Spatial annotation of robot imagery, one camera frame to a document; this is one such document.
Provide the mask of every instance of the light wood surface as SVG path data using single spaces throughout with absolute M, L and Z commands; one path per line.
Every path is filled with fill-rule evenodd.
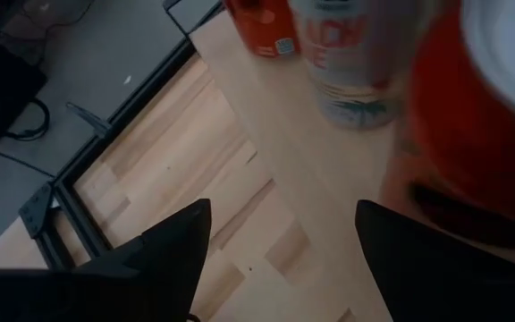
M 318 111 L 300 59 L 251 55 L 227 13 L 192 38 L 352 315 L 390 321 L 354 227 L 358 200 L 372 199 L 440 230 L 409 201 L 407 183 L 422 165 L 400 148 L 403 122 L 372 131 L 331 125 Z M 463 241 L 515 262 L 515 250 Z
M 76 189 L 114 246 L 197 198 L 212 200 L 211 241 L 192 307 L 203 321 L 354 320 L 198 57 Z M 89 260 L 63 216 L 57 226 L 76 262 Z M 20 220 L 0 237 L 0 267 L 45 267 Z

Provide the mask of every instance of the blurry red container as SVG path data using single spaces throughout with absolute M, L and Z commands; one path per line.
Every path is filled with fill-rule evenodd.
M 457 5 L 418 51 L 409 123 L 437 182 L 460 199 L 515 219 L 515 114 L 471 62 Z
M 300 51 L 287 0 L 224 0 L 224 4 L 252 53 L 278 57 Z

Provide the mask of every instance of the white can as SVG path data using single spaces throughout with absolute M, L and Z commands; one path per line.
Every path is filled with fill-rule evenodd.
M 321 110 L 344 126 L 371 128 L 398 112 L 388 96 L 412 48 L 414 0 L 291 0 Z

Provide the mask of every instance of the black metal frame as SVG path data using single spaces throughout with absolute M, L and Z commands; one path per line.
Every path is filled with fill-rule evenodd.
M 171 6 L 165 6 L 164 9 L 168 12 L 170 8 Z M 197 27 L 222 10 L 221 3 L 216 5 Z M 41 187 L 20 209 L 21 219 L 30 237 L 36 241 L 49 268 L 68 270 L 75 266 L 71 254 L 54 226 L 54 210 L 57 208 L 67 216 L 91 258 L 100 257 L 113 248 L 73 185 L 195 53 L 196 49 L 185 35 L 171 54 L 108 119 L 111 125 L 108 133 L 102 137 L 94 135 L 87 141 L 56 178 Z

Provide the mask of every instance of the can label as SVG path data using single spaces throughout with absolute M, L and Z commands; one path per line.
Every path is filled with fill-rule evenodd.
M 396 109 L 385 102 L 384 93 L 398 45 L 387 14 L 395 5 L 383 4 L 395 2 L 291 0 L 301 51 L 330 119 L 371 127 L 394 118 Z

